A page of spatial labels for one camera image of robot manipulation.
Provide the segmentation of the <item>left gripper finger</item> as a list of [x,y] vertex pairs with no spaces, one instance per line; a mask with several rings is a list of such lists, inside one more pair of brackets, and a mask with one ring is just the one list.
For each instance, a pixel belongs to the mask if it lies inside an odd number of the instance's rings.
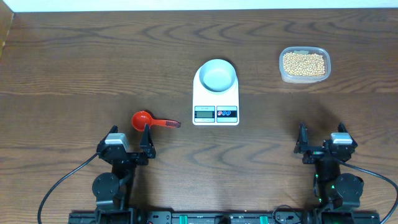
[[152,141],[150,126],[148,124],[145,124],[144,126],[144,132],[140,141],[140,148],[149,159],[155,159],[156,150]]
[[118,139],[118,127],[116,125],[114,125],[109,130],[109,133],[105,137],[105,140],[115,140],[115,139]]

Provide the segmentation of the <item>red measuring scoop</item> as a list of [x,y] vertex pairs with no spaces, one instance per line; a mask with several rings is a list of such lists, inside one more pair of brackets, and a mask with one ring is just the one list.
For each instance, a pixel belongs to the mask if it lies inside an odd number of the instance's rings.
[[178,121],[173,121],[169,119],[155,119],[149,112],[147,111],[138,111],[135,113],[131,120],[132,126],[137,130],[143,132],[145,130],[145,126],[162,126],[167,128],[179,128],[181,127],[181,123]]

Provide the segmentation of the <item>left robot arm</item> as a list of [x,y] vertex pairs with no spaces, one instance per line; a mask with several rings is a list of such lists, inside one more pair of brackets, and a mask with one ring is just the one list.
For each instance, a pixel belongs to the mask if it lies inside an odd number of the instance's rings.
[[113,126],[99,142],[98,157],[112,165],[111,172],[97,176],[92,191],[96,197],[96,223],[142,223],[142,215],[129,206],[137,166],[146,166],[156,157],[150,126],[144,126],[139,144],[141,152],[128,152],[129,143],[125,134]]

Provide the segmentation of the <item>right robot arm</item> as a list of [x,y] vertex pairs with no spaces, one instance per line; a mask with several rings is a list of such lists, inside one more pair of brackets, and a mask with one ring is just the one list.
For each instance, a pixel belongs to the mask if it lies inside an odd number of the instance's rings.
[[356,175],[341,173],[340,165],[351,159],[357,146],[343,123],[321,146],[311,146],[307,128],[300,124],[294,153],[303,155],[303,164],[315,166],[313,191],[320,199],[317,208],[304,213],[304,223],[354,223],[353,210],[360,206],[364,182]]

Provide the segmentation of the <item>white digital kitchen scale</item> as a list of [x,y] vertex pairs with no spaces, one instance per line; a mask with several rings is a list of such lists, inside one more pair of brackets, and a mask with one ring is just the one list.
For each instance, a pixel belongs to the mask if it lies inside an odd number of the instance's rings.
[[227,91],[212,92],[200,83],[200,68],[193,78],[192,123],[197,126],[238,125],[239,80]]

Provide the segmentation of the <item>grey round bowl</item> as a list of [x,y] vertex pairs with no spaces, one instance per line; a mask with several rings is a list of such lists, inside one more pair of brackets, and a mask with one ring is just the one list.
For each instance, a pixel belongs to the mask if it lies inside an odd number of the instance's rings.
[[209,91],[223,92],[235,84],[237,75],[231,63],[222,59],[213,59],[201,66],[199,81]]

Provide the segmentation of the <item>clear plastic container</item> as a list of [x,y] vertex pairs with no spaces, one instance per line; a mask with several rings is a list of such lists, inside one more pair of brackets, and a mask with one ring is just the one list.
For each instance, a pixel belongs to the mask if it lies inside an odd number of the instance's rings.
[[[299,54],[318,54],[321,55],[323,57],[323,59],[325,60],[325,66],[326,66],[326,72],[323,76],[320,77],[304,77],[304,76],[292,76],[289,75],[282,66],[282,57],[284,56],[284,54],[288,53],[288,52],[295,52],[295,53],[299,53]],[[316,82],[321,82],[326,80],[331,73],[331,58],[329,53],[322,48],[319,47],[287,47],[286,49],[284,49],[279,56],[279,70],[280,70],[280,74],[281,77],[283,79],[284,82],[287,83],[303,83],[303,84],[309,84],[309,83],[316,83]]]

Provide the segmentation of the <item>pile of soybeans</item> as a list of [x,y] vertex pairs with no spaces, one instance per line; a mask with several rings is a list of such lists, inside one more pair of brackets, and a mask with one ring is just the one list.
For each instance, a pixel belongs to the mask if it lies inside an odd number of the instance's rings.
[[326,72],[325,60],[318,54],[288,52],[282,57],[282,66],[292,76],[320,77]]

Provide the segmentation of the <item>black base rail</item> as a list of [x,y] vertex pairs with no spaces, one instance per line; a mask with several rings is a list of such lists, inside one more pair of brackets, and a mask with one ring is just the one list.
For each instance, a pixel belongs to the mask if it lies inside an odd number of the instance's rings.
[[114,214],[95,214],[94,212],[71,213],[68,224],[95,223],[141,223],[141,224],[267,224],[267,223],[313,223],[301,213],[279,210],[275,213],[175,213],[167,211],[139,213],[118,212]]

